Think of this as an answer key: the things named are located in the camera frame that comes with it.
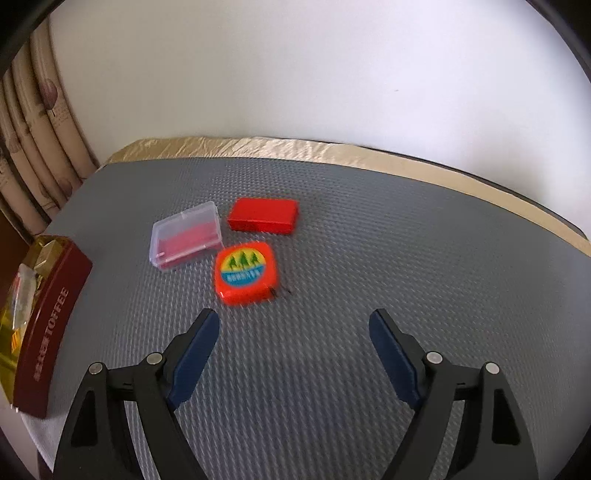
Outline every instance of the gold tape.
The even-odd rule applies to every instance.
[[[373,170],[439,185],[497,205],[552,232],[591,257],[591,243],[563,222],[516,196],[437,165],[355,145],[276,138],[146,138],[114,153],[107,164],[158,158],[278,158]]]

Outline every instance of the green tree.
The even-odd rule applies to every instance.
[[[244,250],[242,250],[242,252],[240,252],[240,265],[242,268],[248,268],[248,259],[246,258],[246,253],[244,253]]]

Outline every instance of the red rectangular block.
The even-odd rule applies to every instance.
[[[232,230],[289,235],[296,226],[298,202],[285,199],[239,198],[228,224]]]

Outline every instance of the white backdrop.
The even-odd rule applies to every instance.
[[[142,137],[348,142],[512,188],[591,234],[591,84],[525,0],[66,0],[99,159]]]

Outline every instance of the plastic case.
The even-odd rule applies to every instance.
[[[208,250],[222,248],[217,207],[213,202],[206,202],[154,224],[150,262],[160,270],[170,270],[195,260]]]

